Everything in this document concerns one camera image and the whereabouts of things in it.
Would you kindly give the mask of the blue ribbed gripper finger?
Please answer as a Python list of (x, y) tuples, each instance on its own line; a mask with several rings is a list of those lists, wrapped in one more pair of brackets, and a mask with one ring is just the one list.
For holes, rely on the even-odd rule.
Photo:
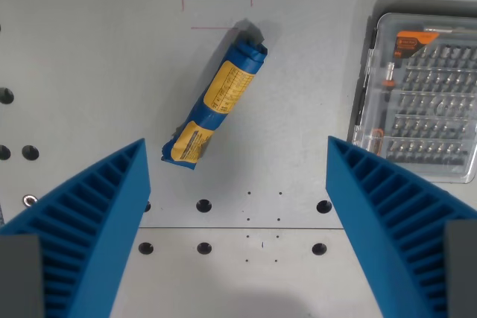
[(334, 136), (326, 191), (384, 317), (447, 317), (444, 228), (476, 210)]
[(108, 317), (151, 193), (139, 139), (66, 180), (1, 228), (40, 242), (46, 317)]

